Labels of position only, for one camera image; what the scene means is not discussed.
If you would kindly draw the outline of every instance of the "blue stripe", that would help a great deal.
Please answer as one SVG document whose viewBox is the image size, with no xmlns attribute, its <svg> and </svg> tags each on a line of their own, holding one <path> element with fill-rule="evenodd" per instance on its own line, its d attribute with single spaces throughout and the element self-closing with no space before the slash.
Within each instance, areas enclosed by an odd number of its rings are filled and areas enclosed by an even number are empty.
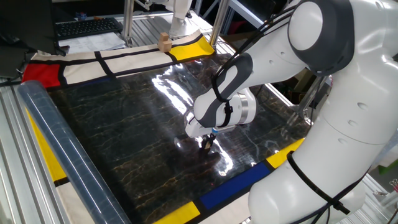
<svg viewBox="0 0 398 224">
<path fill-rule="evenodd" d="M 231 180 L 223 183 L 216 189 L 200 197 L 201 202 L 207 209 L 211 209 L 244 188 L 263 179 L 271 172 L 262 162 L 255 165 L 251 169 L 239 174 Z"/>
</svg>

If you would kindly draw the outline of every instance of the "red panel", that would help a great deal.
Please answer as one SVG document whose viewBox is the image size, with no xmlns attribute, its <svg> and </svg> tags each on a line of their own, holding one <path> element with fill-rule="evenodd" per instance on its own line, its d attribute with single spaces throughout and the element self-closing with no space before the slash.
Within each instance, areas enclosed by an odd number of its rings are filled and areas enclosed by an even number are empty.
<svg viewBox="0 0 398 224">
<path fill-rule="evenodd" d="M 37 80 L 45 88 L 60 86 L 58 71 L 60 65 L 28 64 L 22 82 Z"/>
</svg>

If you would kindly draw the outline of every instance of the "keyboard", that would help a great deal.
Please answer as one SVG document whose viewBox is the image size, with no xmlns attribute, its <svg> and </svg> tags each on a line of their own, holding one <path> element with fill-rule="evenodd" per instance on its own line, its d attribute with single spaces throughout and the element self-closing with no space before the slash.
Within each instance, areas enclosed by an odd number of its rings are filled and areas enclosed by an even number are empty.
<svg viewBox="0 0 398 224">
<path fill-rule="evenodd" d="M 58 40 L 105 34 L 108 32 L 121 32 L 122 30 L 123 26 L 115 18 L 63 22 L 56 24 Z"/>
</svg>

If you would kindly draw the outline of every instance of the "glossy black table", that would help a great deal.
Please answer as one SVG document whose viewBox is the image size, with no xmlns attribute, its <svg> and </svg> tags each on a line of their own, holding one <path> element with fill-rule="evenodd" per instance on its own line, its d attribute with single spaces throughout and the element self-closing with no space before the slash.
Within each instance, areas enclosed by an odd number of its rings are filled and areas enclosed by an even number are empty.
<svg viewBox="0 0 398 224">
<path fill-rule="evenodd" d="M 293 110 L 264 88 L 255 120 L 201 153 L 201 138 L 185 134 L 184 114 L 227 58 L 49 93 L 133 223 L 156 222 L 306 135 L 308 124 L 288 122 Z"/>
</svg>

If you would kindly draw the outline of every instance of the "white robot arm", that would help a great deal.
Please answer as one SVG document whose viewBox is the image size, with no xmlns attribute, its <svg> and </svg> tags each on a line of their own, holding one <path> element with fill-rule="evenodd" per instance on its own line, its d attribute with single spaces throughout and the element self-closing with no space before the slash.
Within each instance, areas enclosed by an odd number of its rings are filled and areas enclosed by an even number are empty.
<svg viewBox="0 0 398 224">
<path fill-rule="evenodd" d="M 333 198 L 362 178 L 398 128 L 398 63 L 392 59 L 398 54 L 398 3 L 295 4 L 289 25 L 269 30 L 272 33 L 222 70 L 215 88 L 197 98 L 186 132 L 195 137 L 215 133 L 220 126 L 250 123 L 256 114 L 250 86 L 286 80 L 304 67 L 317 75 L 333 74 L 326 103 L 292 155 L 306 177 Z M 361 206 L 361 194 L 359 185 L 341 198 L 346 211 Z M 254 184 L 249 196 L 254 224 L 298 223 L 325 205 L 289 162 Z M 331 209 L 330 223 L 346 216 L 342 210 Z M 306 223 L 316 223 L 313 219 Z M 318 221 L 325 220 L 323 214 Z"/>
</svg>

